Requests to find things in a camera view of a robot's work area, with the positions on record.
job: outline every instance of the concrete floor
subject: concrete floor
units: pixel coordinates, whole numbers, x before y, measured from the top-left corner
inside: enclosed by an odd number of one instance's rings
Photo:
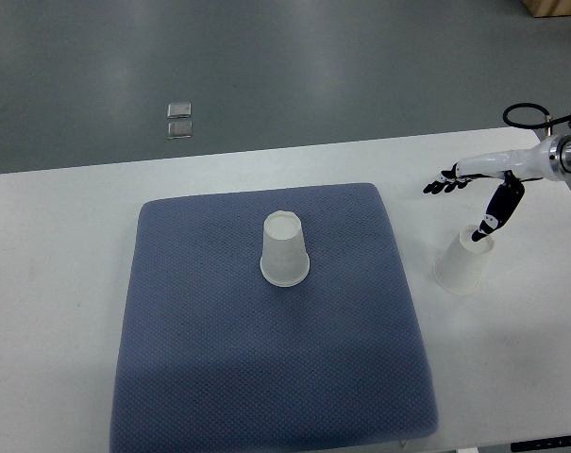
[[[180,100],[193,137],[168,141]],[[0,0],[0,173],[499,127],[516,102],[570,112],[571,17],[519,0]]]

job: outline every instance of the white plastic cup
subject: white plastic cup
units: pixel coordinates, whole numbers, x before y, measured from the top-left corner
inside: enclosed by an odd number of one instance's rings
[[[436,281],[454,294],[467,295],[479,285],[495,241],[490,236],[472,241],[477,226],[466,226],[432,268]]]
[[[270,283],[283,288],[297,285],[308,275],[302,223],[293,212],[278,210],[264,221],[260,269]]]

